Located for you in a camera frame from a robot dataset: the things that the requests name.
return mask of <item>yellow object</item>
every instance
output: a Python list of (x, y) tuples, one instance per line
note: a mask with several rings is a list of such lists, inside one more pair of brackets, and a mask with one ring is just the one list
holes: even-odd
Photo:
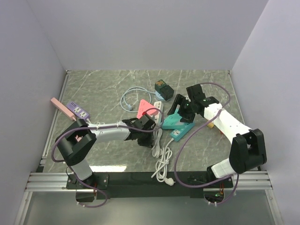
[(213, 123), (209, 123), (207, 126), (208, 126), (210, 129), (212, 129), (212, 128), (214, 127), (214, 124), (213, 124)]

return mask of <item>glass panel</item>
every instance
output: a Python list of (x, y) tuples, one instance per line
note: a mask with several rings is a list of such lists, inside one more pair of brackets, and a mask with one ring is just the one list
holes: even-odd
[(111, 199), (97, 209), (76, 205), (75, 193), (34, 193), (25, 225), (274, 225), (265, 191), (237, 191), (223, 205), (189, 197)]

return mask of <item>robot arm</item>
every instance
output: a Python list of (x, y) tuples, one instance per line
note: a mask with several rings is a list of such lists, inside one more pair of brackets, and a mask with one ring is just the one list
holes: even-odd
[(222, 109), (218, 100), (206, 97), (200, 84), (188, 87), (187, 93), (188, 98), (180, 94), (176, 96), (168, 115), (173, 114), (179, 105), (178, 114), (182, 117), (180, 121), (191, 123), (195, 114), (211, 120), (222, 110), (213, 123), (232, 144), (229, 158), (207, 168), (212, 180), (229, 174), (241, 174), (266, 163), (264, 137), (259, 129), (252, 130), (240, 123), (228, 111)]
[(113, 124), (96, 125), (87, 124), (84, 120), (77, 120), (61, 135), (74, 128), (96, 126), (99, 127), (97, 130), (87, 129), (75, 131), (70, 135), (65, 136), (58, 144), (58, 149), (66, 164), (72, 168), (80, 180), (88, 185), (93, 185), (95, 183), (95, 178), (85, 157), (94, 143), (112, 140), (126, 141), (137, 139), (139, 145), (153, 147), (153, 133), (145, 133), (130, 128), (119, 127), (127, 126), (141, 130), (151, 130), (155, 127), (155, 122), (148, 114), (144, 114), (140, 119), (133, 118), (122, 120)]

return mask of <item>purple power strip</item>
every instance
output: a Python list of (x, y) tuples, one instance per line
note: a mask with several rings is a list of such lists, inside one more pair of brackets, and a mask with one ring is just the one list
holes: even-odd
[(90, 115), (75, 102), (69, 102), (67, 108), (80, 119), (87, 120), (90, 118)]

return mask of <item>teal power strip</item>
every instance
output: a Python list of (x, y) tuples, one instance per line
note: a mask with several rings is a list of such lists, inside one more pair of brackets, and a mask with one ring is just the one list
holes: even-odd
[(164, 124), (161, 127), (163, 130), (183, 129), (186, 127), (187, 123), (180, 122), (182, 117), (177, 112), (178, 109), (175, 110), (174, 114), (165, 118)]
[(172, 133), (170, 133), (171, 137), (174, 139), (174, 141), (179, 141), (190, 129), (195, 126), (195, 123), (185, 124), (185, 127), (182, 129), (176, 129), (173, 130)]

